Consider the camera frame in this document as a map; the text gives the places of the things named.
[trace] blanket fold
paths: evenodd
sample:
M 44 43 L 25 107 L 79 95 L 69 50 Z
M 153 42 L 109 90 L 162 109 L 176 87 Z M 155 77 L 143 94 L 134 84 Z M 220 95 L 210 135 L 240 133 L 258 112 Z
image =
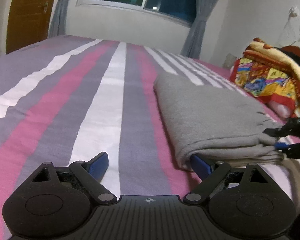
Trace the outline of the blanket fold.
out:
M 196 153 L 234 167 L 283 159 L 274 149 L 277 139 L 262 133 L 280 125 L 255 99 L 169 73 L 157 77 L 154 90 L 180 168 L 190 170 L 189 158 Z

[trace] mattress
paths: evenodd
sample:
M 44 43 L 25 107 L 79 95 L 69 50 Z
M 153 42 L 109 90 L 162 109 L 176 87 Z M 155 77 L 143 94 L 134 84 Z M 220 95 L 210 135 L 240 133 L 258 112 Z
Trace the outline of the mattress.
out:
M 0 58 L 0 240 L 10 236 L 5 200 L 45 161 L 67 166 L 106 151 L 101 183 L 117 197 L 183 197 L 200 182 L 173 158 L 153 90 L 163 71 L 248 96 L 226 70 L 117 41 L 59 36 Z M 300 210 L 300 160 L 263 168 Z

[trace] brown door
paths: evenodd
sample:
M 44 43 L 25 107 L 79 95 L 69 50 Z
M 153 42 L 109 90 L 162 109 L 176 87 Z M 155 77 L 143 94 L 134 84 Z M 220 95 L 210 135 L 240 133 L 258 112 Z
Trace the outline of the brown door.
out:
M 7 53 L 47 38 L 53 1 L 12 0 L 7 30 Z

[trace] white window frame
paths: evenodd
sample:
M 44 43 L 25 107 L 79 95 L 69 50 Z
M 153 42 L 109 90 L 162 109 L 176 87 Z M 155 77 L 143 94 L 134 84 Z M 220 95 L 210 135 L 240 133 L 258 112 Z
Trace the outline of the white window frame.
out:
M 185 20 L 182 20 L 180 18 L 173 17 L 171 15 L 159 12 L 159 11 L 154 11 L 145 8 L 147 0 L 142 1 L 141 6 L 133 5 L 133 4 L 128 4 L 128 3 L 120 3 L 120 2 L 112 2 L 112 1 L 103 1 L 103 0 L 77 0 L 76 6 L 81 6 L 81 5 L 99 5 L 99 6 L 106 6 L 106 7 L 112 7 L 112 8 L 118 8 L 118 9 L 123 9 L 123 10 L 134 10 L 134 11 L 141 11 L 149 14 L 153 14 L 159 17 L 162 17 L 166 20 L 170 20 L 172 22 L 190 27 L 192 25 L 191 22 L 187 22 Z

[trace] curtain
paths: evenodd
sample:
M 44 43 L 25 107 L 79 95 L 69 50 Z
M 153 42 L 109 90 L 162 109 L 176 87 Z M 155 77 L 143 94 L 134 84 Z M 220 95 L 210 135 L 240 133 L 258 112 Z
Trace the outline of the curtain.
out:
M 190 28 L 181 55 L 199 58 L 207 20 L 218 0 L 196 0 L 197 16 Z
M 69 0 L 58 0 L 54 12 L 48 37 L 64 35 L 66 33 L 66 18 Z

